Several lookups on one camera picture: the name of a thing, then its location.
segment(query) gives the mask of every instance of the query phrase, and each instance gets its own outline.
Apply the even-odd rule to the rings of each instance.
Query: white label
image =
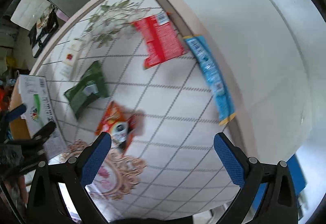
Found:
[[[157,14],[156,20],[159,25],[163,25],[163,24],[167,23],[168,21],[170,21],[170,19],[168,18],[167,14],[165,12]]]
[[[86,86],[83,89],[83,93],[86,94],[86,96],[89,96],[90,94],[97,94],[98,93],[98,89],[97,89],[96,84],[92,84],[92,85]]]

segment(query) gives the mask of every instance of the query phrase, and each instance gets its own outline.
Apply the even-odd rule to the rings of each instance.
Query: white paper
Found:
[[[45,77],[19,75],[18,91],[22,103],[27,107],[25,120],[30,136],[33,136],[50,121],[54,121],[57,125],[50,138],[44,143],[48,159],[52,159],[66,151],[67,144],[53,114]]]

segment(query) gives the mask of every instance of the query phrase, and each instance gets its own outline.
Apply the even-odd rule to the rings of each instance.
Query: red snack bag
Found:
[[[133,25],[146,40],[149,57],[144,61],[145,69],[188,52],[180,43],[165,12],[138,20]]]

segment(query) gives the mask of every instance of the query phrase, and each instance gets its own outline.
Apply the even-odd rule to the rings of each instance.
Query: table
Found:
[[[153,0],[138,1],[144,7],[151,7],[152,13],[160,11],[160,7],[155,5]],[[282,115],[276,115],[277,109],[273,109],[272,103],[278,102],[280,96],[272,91],[280,81],[288,82],[296,77],[291,82],[291,87],[282,85],[279,88],[279,92],[284,94],[282,101],[278,102],[279,109],[284,110],[285,106],[291,106],[286,121],[297,118],[298,112],[302,114],[302,104],[298,102],[308,100],[306,79],[301,78],[304,76],[303,65],[284,21],[268,0],[241,0],[241,4],[239,0],[186,2],[218,43],[218,48],[231,66],[244,104],[249,109],[249,122],[253,125],[256,141],[247,138],[248,134],[244,133],[242,140],[247,152],[254,153],[256,150],[258,158],[264,162],[286,158],[291,151],[295,151],[295,145],[292,145],[290,150],[284,147],[277,150],[270,147],[273,153],[264,146],[266,142],[280,142],[281,134],[276,133],[274,138],[271,138],[275,127],[279,126],[280,130],[285,129],[287,133],[298,127],[296,123],[282,123]],[[79,19],[50,50],[49,55],[44,60],[37,61],[32,72],[46,76],[60,128],[66,140],[72,144],[71,153],[64,154],[62,159],[78,154],[85,145],[94,141],[93,131],[108,102],[108,99],[101,99],[92,104],[77,123],[63,96],[63,92],[74,85],[94,60],[100,59],[103,63],[107,86],[114,100],[131,109],[139,107],[145,110],[148,122],[144,134],[134,140],[125,157],[120,157],[112,150],[106,160],[106,170],[96,179],[102,183],[102,190],[89,189],[99,209],[110,220],[129,216],[173,219],[208,210],[231,200],[238,188],[230,183],[221,162],[211,148],[212,137],[223,128],[216,122],[216,109],[191,54],[171,60],[170,63],[166,62],[151,71],[140,71],[139,65],[146,57],[146,49],[141,37],[135,34],[130,39],[117,39],[106,48],[85,49],[73,81],[61,81],[58,67],[63,48],[70,40],[83,33],[89,17],[88,14]],[[278,62],[277,68],[273,67],[275,62]],[[180,73],[182,78],[173,78],[175,72]],[[266,78],[269,83],[262,87],[261,84],[265,84]],[[161,102],[153,98],[153,93],[160,92],[164,93],[167,101]],[[234,100],[237,106],[239,99]],[[301,109],[294,109],[295,103],[299,105],[298,108],[301,106]],[[306,112],[309,117],[309,109],[304,111],[305,114]],[[305,118],[303,123],[308,121],[309,118]],[[243,131],[246,128],[244,120],[238,118],[238,122]],[[293,136],[282,138],[286,143],[290,142],[290,139],[293,140]],[[117,167],[120,168],[120,173],[115,170]],[[105,177],[107,173],[112,175],[110,183]],[[122,182],[121,186],[124,188],[115,190],[117,184]],[[123,199],[105,200],[113,194],[115,198]]]

